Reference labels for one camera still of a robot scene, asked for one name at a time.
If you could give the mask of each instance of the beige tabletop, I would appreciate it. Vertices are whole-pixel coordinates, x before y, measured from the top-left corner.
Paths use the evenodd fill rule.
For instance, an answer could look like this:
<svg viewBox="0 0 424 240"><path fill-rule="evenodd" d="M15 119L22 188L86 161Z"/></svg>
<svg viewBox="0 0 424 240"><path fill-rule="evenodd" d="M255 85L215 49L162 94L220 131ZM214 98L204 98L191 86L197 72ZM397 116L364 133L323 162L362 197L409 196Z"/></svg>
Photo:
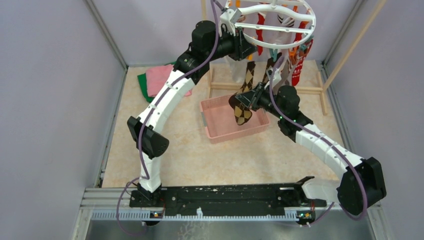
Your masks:
<svg viewBox="0 0 424 240"><path fill-rule="evenodd" d="M231 82L226 64L213 64L214 81ZM148 67L130 67L120 102L103 188L123 187L140 176L141 163L136 143L127 127L130 116L137 117L148 103L143 98L137 76ZM262 79L265 63L258 63L255 82ZM318 87L315 61L306 61L300 86ZM277 118L264 132L231 141L211 144L206 136L199 103L207 99L208 82L202 79L170 115L162 135L170 144L162 156L160 177L163 186L261 184L296 182L305 176L336 180L336 175L306 148L284 136ZM234 91L213 90L212 97ZM318 95L301 94L300 110L330 138L342 143L334 114L323 116Z"/></svg>

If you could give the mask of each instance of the pink basket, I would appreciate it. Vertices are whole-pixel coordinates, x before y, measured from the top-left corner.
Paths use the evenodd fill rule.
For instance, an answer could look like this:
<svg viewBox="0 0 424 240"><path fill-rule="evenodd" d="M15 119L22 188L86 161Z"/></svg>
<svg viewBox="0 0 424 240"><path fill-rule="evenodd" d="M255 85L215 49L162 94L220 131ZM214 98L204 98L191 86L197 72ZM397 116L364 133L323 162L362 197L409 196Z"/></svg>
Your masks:
<svg viewBox="0 0 424 240"><path fill-rule="evenodd" d="M252 117L247 123L237 125L234 110L228 103L230 97L219 96L200 102L204 129L212 144L261 133L270 124L267 114L260 109L252 111Z"/></svg>

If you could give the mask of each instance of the wooden base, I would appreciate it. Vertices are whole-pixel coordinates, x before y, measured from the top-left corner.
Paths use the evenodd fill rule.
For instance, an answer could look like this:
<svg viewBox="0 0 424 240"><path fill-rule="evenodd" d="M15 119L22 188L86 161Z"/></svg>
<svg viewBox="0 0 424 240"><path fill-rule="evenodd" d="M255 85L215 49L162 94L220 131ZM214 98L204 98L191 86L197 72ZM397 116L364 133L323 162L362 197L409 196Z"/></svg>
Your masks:
<svg viewBox="0 0 424 240"><path fill-rule="evenodd" d="M212 89L216 90L233 90L238 91L241 87L241 83L232 83L232 82L214 82L214 68L210 66L210 70L207 74L207 98L211 98ZM296 90L298 94L312 94L319 95L321 101L322 114L324 116L328 115L328 105L327 105L327 94L323 89L323 79L321 78L321 73L316 72L316 79L318 81L319 87L310 87L310 86L297 86Z"/></svg>

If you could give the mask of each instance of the folded towel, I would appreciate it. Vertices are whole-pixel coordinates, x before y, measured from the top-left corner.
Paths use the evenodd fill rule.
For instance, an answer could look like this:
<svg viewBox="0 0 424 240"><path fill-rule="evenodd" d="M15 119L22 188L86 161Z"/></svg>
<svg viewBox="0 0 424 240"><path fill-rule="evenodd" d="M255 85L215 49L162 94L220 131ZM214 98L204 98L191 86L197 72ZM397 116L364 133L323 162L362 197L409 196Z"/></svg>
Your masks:
<svg viewBox="0 0 424 240"><path fill-rule="evenodd" d="M170 77L173 65L168 64L165 66L151 67L146 71L147 78L147 95L149 97L156 97L159 91L163 88L168 78ZM192 91L188 91L185 96L190 96Z"/></svg>

